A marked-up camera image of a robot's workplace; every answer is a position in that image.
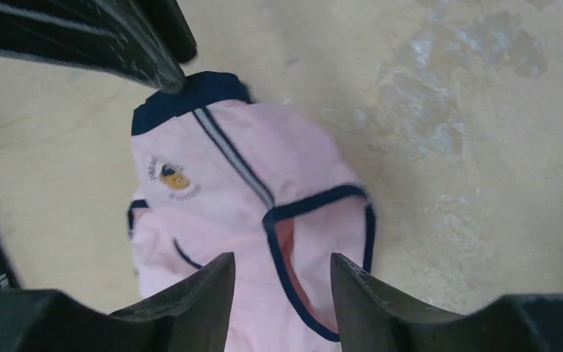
embroidered logo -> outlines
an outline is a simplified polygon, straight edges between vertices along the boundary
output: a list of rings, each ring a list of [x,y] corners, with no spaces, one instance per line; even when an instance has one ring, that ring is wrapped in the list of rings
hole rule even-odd
[[[172,192],[170,200],[184,202],[195,197],[202,189],[200,185],[193,185],[191,180],[184,174],[184,167],[174,164],[163,164],[159,169],[157,158],[152,158],[147,168],[148,178],[151,181],[158,180],[167,186]]]

navy blue trim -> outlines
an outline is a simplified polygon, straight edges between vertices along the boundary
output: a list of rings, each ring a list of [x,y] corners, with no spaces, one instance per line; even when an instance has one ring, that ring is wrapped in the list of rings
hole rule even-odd
[[[229,148],[232,150],[234,157],[236,157],[236,159],[238,159],[238,161],[243,165],[245,170],[251,174],[251,178],[253,178],[254,181],[257,182],[262,187],[262,189],[269,196],[269,199],[271,199],[274,203],[275,197],[273,197],[273,193],[271,192],[271,190],[264,184],[264,182],[262,180],[260,180],[260,178],[256,175],[256,173],[251,168],[251,166],[249,166],[249,164],[247,164],[247,161],[245,161],[243,156],[238,152],[238,150],[236,149],[236,147],[234,146],[232,141],[229,140],[228,136],[221,129],[221,126],[219,126],[219,124],[217,123],[217,121],[215,120],[213,115],[210,113],[210,111],[208,109],[206,109],[205,107],[202,107],[200,109],[204,112],[204,114],[206,114],[206,117],[210,121],[210,124],[213,125],[213,127],[215,128],[217,133],[219,133],[221,138],[224,139],[224,141],[227,143]],[[211,136],[210,133],[206,130],[206,127],[202,124],[202,121],[199,120],[199,118],[197,117],[197,114],[195,114],[195,112],[194,112],[193,115],[195,116],[195,119],[197,120],[199,125],[202,126],[202,130],[204,130],[204,132],[206,132],[206,134],[208,135],[208,138],[210,138],[210,140],[212,140],[215,143],[215,145],[217,146],[219,151],[221,151],[221,153],[226,157],[226,159],[232,165],[232,167],[235,167],[235,165],[232,163],[232,161],[228,158],[228,155],[224,152],[223,148],[221,148],[219,143],[217,143],[217,141],[213,138],[213,136]],[[243,173],[238,171],[238,170],[237,170],[237,172],[245,180],[245,178],[243,177]],[[254,191],[258,195],[258,197],[264,202],[264,204],[268,204],[268,201],[257,190],[254,190]]]
[[[231,73],[200,72],[187,77],[176,95],[156,92],[135,109],[130,134],[137,136],[156,128],[175,116],[223,100],[241,100],[251,104],[247,86]]]
[[[188,255],[186,255],[185,252],[182,251],[182,249],[180,248],[180,245],[178,244],[178,241],[175,238],[174,238],[174,248],[176,249],[178,254],[182,257],[182,259],[185,262],[187,262],[190,266],[194,267],[197,270],[202,268],[202,266],[200,264],[195,263],[193,260],[191,260],[191,258],[188,257]]]
[[[307,197],[305,199],[299,200],[288,205],[282,205],[269,210],[262,224],[264,225],[265,231],[267,233],[268,245],[271,250],[271,255],[273,256],[273,261],[275,262],[275,268],[279,279],[281,281],[281,286],[284,288],[286,297],[295,308],[297,314],[301,320],[317,334],[323,338],[332,341],[339,342],[339,334],[328,329],[323,324],[319,323],[307,310],[307,307],[303,304],[299,295],[297,294],[295,288],[292,286],[290,281],[290,276],[288,275],[288,270],[284,264],[284,257],[282,255],[282,249],[279,248],[279,242],[277,241],[277,235],[275,233],[275,224],[279,221],[285,219],[295,218],[306,213],[310,213],[318,208],[321,208],[327,204],[337,202],[338,200],[347,197],[363,197],[368,199],[366,192],[355,185],[341,185],[330,190],[324,191],[319,194]],[[372,270],[372,251],[375,245],[375,233],[376,233],[376,216],[372,209],[372,206],[368,202],[366,205],[366,246],[364,249],[364,264],[363,269],[368,273]]]
[[[130,204],[130,207],[128,207],[128,211],[126,212],[129,231],[133,229],[135,223],[135,216],[133,215],[133,209],[135,208],[149,208],[149,206],[147,205],[147,202],[143,199],[135,200]]]

concrete floor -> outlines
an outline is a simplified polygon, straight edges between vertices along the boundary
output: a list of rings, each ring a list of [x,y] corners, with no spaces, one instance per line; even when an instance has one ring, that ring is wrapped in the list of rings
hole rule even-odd
[[[375,275],[470,312],[563,292],[563,1],[182,0],[218,70],[329,129],[379,214]],[[0,58],[0,234],[26,287],[138,299],[129,129],[152,90]]]

pink garment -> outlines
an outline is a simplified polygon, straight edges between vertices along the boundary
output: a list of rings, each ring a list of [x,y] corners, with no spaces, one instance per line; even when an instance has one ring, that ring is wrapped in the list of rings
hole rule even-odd
[[[329,260],[370,270],[375,216],[331,138],[285,106],[251,103],[228,73],[189,77],[135,110],[129,211],[143,297],[234,252],[229,352],[329,352]]]

white stripe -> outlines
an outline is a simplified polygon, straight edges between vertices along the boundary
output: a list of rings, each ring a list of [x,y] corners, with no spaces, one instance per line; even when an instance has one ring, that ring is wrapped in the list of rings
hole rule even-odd
[[[212,138],[217,142],[221,151],[227,157],[229,163],[236,169],[236,171],[240,174],[240,176],[248,183],[251,189],[256,192],[260,198],[265,203],[267,209],[272,209],[275,205],[273,198],[268,193],[267,189],[258,181],[258,179],[247,169],[245,164],[240,160],[240,158],[234,153],[232,147],[227,144],[225,138],[217,131],[215,126],[212,124],[206,113],[201,110],[197,109],[195,111],[195,115],[198,117],[198,120],[204,126],[204,129],[212,136]]]

